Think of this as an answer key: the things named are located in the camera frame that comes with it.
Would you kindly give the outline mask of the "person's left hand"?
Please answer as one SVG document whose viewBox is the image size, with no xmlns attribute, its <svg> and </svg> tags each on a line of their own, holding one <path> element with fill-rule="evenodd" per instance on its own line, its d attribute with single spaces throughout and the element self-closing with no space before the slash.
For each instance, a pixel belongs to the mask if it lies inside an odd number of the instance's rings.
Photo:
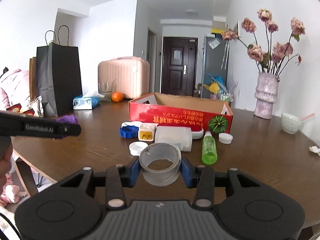
<svg viewBox="0 0 320 240">
<path fill-rule="evenodd" d="M 1 189 L 1 193 L 3 191 L 3 186 L 7 182 L 6 174 L 11 169 L 10 159 L 12 156 L 12 150 L 13 150 L 13 147 L 12 147 L 12 144 L 10 144 L 9 147 L 4 152 L 3 158 L 1 159 L 1 163 L 0 163 L 0 189 Z"/>
</svg>

